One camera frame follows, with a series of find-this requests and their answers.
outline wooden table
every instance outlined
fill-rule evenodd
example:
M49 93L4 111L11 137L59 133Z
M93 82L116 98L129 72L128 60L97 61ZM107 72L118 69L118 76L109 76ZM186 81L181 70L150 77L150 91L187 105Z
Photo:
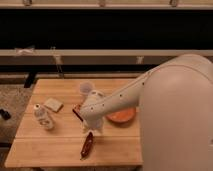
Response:
M38 80L5 162L6 167L142 164L137 115L131 123L122 126L105 119L103 134L94 132L95 143L89 158L80 160L80 151L87 134L82 132L81 122L72 109L82 102L78 86L84 81L92 81L96 89L110 94L131 79ZM33 105L42 104L50 97L63 102L64 107L58 113L50 111L55 129L45 131L35 119Z

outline small bottle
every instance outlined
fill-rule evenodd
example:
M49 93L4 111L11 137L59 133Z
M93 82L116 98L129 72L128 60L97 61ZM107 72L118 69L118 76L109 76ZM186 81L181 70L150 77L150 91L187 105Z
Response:
M40 104L34 105L34 115L37 118L39 124L42 125L44 129L53 129L53 120L43 106Z

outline cup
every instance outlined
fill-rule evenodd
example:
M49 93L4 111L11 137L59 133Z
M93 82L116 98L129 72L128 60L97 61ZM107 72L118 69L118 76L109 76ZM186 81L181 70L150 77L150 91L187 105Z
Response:
M82 82L79 84L79 92L85 100L88 94L94 89L94 84L92 82Z

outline bread slice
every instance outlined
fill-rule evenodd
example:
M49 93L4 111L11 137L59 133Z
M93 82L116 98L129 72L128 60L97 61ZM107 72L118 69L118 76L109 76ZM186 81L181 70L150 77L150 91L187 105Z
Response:
M44 106L49 108L53 112L58 112L62 108L63 103L56 99L49 98L44 102Z

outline plate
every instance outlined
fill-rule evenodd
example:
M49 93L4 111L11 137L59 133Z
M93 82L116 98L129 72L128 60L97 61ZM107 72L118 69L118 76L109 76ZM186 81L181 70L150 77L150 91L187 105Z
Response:
M133 119L135 114L136 114L136 108L128 108L125 110L121 110L121 111L106 115L106 118L116 123L125 123Z

